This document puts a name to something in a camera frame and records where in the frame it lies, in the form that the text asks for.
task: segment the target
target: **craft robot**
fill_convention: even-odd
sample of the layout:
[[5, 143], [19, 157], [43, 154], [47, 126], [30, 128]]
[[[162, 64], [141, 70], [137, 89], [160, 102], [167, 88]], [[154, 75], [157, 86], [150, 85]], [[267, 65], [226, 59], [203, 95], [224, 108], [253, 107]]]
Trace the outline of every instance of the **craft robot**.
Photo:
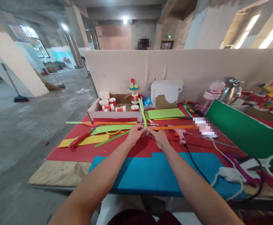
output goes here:
[[132, 85], [130, 85], [130, 90], [133, 90], [133, 93], [126, 95], [124, 97], [124, 99], [127, 99], [131, 96], [131, 103], [138, 104], [139, 103], [139, 96], [141, 96], [142, 98], [145, 98], [145, 96], [136, 92], [136, 90], [139, 89], [139, 86], [135, 83], [136, 81], [133, 78], [130, 81], [132, 83]]

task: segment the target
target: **blue foam board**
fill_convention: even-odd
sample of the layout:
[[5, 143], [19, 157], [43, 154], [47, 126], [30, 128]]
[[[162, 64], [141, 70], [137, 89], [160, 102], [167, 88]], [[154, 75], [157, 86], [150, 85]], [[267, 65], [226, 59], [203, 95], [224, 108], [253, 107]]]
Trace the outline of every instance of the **blue foam board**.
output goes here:
[[[198, 172], [188, 153], [181, 152], [179, 154]], [[224, 166], [219, 158], [214, 153], [193, 152], [191, 154], [197, 166], [209, 182], [213, 182], [216, 173], [219, 171], [219, 167]], [[106, 157], [96, 156], [90, 167], [90, 171], [105, 158]], [[240, 184], [229, 183], [222, 177], [218, 178], [218, 182], [215, 185], [215, 190], [224, 199], [237, 193], [240, 188]], [[182, 196], [176, 178], [162, 152], [153, 152], [152, 158], [126, 158], [112, 187], [111, 193]], [[246, 197], [247, 195], [243, 192], [236, 200], [242, 200]]]

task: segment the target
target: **silver thermos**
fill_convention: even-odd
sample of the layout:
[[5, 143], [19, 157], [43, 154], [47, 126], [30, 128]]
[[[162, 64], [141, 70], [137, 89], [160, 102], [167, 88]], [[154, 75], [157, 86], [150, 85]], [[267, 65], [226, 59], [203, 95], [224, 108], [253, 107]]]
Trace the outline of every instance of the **silver thermos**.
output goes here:
[[225, 87], [221, 92], [219, 100], [228, 105], [234, 103], [241, 95], [242, 88], [240, 83], [243, 82], [234, 77], [225, 77]]

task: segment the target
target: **red scissors handle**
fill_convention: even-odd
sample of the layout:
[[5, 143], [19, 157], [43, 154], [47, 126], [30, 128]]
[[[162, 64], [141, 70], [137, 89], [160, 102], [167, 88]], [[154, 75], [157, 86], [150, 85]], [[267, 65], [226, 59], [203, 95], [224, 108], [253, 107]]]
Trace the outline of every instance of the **red scissors handle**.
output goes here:
[[69, 149], [71, 149], [72, 152], [75, 151], [76, 146], [83, 140], [85, 139], [87, 136], [90, 135], [90, 131], [85, 132], [84, 134], [80, 135], [79, 137], [77, 137], [77, 139], [73, 140], [72, 143], [70, 143], [69, 145]]

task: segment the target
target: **concrete floor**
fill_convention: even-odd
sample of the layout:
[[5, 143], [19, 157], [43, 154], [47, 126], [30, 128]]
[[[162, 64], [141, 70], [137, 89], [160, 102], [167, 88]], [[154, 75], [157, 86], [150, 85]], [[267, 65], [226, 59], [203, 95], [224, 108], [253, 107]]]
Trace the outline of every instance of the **concrete floor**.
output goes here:
[[[51, 149], [74, 127], [65, 122], [80, 121], [96, 99], [84, 69], [59, 75], [66, 89], [24, 103], [14, 103], [15, 92], [0, 84], [0, 224], [46, 225], [66, 199], [28, 185]], [[56, 84], [53, 74], [45, 79]]]

